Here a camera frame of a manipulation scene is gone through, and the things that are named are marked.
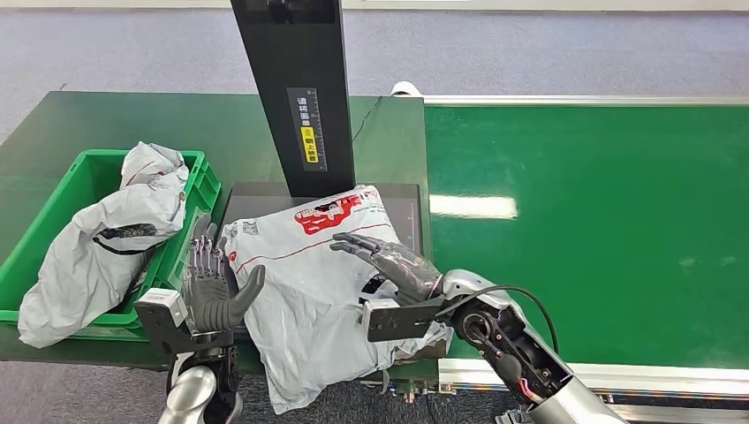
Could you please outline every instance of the green crate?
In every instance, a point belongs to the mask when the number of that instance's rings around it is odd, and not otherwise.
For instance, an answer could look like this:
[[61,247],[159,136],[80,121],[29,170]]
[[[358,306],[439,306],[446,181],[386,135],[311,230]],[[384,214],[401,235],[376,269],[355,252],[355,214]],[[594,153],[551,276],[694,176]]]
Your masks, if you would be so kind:
[[[39,215],[0,268],[0,325],[18,327],[24,294],[37,274],[52,240],[79,210],[100,201],[118,188],[127,150],[91,149],[82,152],[65,173]],[[182,268],[189,248],[189,232],[199,215],[210,213],[221,184],[203,152],[183,151],[190,168],[185,184],[185,225],[181,232],[154,250],[146,276],[137,289],[107,314],[96,318],[73,338],[147,341],[133,308],[151,287],[182,288]]]

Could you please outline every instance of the red wire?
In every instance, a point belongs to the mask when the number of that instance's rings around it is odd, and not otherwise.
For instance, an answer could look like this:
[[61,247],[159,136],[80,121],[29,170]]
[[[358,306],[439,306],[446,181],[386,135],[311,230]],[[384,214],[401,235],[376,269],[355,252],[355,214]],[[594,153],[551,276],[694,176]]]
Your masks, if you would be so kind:
[[525,378],[521,378],[519,385],[520,391],[523,393],[523,396],[525,396],[526,398],[530,398],[532,394],[529,393],[531,390],[528,389],[528,380],[526,380]]

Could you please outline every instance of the white plastic bag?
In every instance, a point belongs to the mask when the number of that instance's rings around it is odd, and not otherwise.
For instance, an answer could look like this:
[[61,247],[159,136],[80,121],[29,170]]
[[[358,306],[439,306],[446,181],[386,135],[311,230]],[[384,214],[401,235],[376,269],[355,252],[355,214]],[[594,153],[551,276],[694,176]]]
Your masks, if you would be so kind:
[[[398,242],[373,186],[223,229],[240,286],[253,266],[266,266],[265,287],[245,323],[265,365],[276,413],[307,406],[329,384],[385,369],[396,355],[410,357],[452,335],[434,323],[421,339],[368,342],[359,297],[377,271],[355,256],[331,251],[337,232]],[[386,283],[376,294],[393,296],[394,287]]]
[[123,300],[144,251],[182,229],[188,172],[177,151],[139,142],[128,152],[121,189],[76,213],[49,246],[19,309],[22,342],[57,343]]

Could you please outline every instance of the yellow warning label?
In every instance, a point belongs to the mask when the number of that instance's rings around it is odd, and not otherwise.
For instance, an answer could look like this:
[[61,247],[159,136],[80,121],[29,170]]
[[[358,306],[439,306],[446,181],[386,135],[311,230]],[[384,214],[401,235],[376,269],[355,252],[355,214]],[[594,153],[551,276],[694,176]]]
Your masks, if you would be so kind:
[[317,163],[317,145],[314,144],[314,130],[311,126],[302,126],[302,144],[305,148],[305,159],[309,163]]

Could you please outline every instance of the floor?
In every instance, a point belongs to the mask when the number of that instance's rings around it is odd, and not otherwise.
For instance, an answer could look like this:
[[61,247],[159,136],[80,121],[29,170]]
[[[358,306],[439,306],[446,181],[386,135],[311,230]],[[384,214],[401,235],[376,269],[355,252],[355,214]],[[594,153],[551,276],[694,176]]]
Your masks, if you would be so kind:
[[[749,95],[749,15],[348,11],[349,89],[425,94]],[[0,143],[50,90],[252,93],[228,10],[0,11]],[[0,363],[2,422],[156,422],[163,374]],[[506,397],[415,405],[357,382],[276,417],[247,377],[241,422],[490,423]]]

